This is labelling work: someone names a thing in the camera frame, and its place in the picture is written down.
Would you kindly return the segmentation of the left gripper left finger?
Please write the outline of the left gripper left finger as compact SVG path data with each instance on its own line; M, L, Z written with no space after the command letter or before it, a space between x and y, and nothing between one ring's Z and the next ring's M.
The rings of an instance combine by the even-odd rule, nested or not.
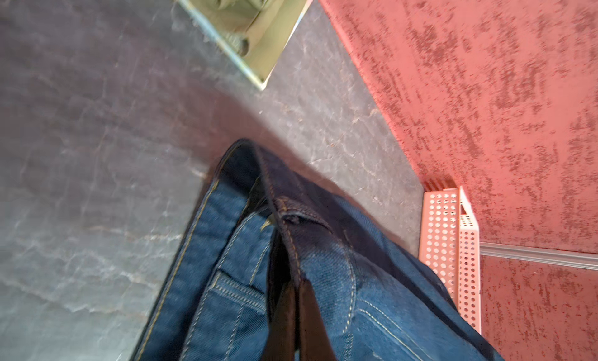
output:
M261 360L292 361L296 351L297 303L294 285L286 284L280 294Z

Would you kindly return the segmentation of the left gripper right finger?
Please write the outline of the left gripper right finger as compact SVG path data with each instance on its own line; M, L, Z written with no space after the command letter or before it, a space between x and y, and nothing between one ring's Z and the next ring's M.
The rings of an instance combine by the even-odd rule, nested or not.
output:
M336 360L322 320L315 291L308 280L302 280L299 285L297 305L300 360Z

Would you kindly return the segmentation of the blue denim skirt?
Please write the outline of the blue denim skirt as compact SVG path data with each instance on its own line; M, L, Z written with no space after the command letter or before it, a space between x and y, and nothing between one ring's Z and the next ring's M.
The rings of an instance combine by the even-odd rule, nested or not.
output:
M253 141L225 152L132 354L261 360L283 287L310 281L336 360L498 360L439 277ZM298 305L296 320L298 348Z

